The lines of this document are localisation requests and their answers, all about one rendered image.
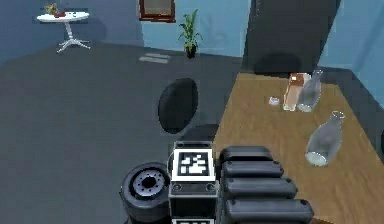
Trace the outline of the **clear glass bottle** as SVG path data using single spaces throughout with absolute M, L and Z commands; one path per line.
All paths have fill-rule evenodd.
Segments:
M 330 118 L 310 136 L 305 158 L 315 166 L 326 166 L 337 154 L 342 143 L 343 112 L 333 111 Z
M 300 92 L 297 108 L 302 112 L 311 112 L 321 95 L 322 70 L 315 70 Z

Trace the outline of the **black round chair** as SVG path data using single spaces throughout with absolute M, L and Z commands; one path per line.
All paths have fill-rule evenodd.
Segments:
M 197 113 L 199 92 L 191 78 L 180 78 L 161 93 L 157 106 L 161 128 L 169 134 L 180 134 L 179 141 L 213 141 L 219 125 L 205 123 L 189 127 Z

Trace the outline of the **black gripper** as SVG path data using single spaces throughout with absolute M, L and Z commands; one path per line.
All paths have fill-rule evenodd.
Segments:
M 169 185 L 163 163 L 148 162 L 131 169 L 119 192 L 128 216 L 125 224 L 171 224 Z

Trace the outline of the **red framed window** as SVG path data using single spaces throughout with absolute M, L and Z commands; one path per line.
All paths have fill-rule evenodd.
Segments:
M 175 0 L 139 0 L 139 20 L 175 23 Z

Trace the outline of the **green house plant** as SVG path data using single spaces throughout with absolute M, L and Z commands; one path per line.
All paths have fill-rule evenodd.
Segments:
M 197 37 L 202 39 L 202 35 L 195 30 L 195 22 L 198 10 L 195 9 L 190 14 L 184 14 L 184 22 L 180 24 L 180 27 L 183 29 L 178 39 L 184 40 L 184 51 L 188 59 L 192 59 L 196 56 L 198 41 Z

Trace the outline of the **white round pedestal table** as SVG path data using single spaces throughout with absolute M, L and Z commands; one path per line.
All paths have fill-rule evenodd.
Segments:
M 68 39 L 59 44 L 60 48 L 57 50 L 58 53 L 64 51 L 67 47 L 72 45 L 77 45 L 86 49 L 89 49 L 89 46 L 86 45 L 85 40 L 76 39 L 73 36 L 71 29 L 72 22 L 79 22 L 87 19 L 90 16 L 88 12 L 66 12 L 63 17 L 56 18 L 54 15 L 43 14 L 36 17 L 39 22 L 42 23 L 63 23 L 68 35 Z

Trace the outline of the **brown wooden table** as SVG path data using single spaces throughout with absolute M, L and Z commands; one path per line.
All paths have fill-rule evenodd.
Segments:
M 339 87 L 322 86 L 311 113 L 289 112 L 269 104 L 281 98 L 288 81 L 240 73 L 215 137 L 215 152 L 229 146 L 261 145 L 280 161 L 308 200 L 315 217 L 332 224 L 384 224 L 384 163 L 381 162 Z M 305 159 L 309 137 L 334 111 L 345 115 L 343 139 L 325 167 Z

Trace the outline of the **orange and white carton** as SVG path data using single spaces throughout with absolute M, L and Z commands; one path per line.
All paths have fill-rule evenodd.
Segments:
M 308 73 L 291 73 L 284 94 L 283 109 L 294 111 L 304 84 L 311 79 Z

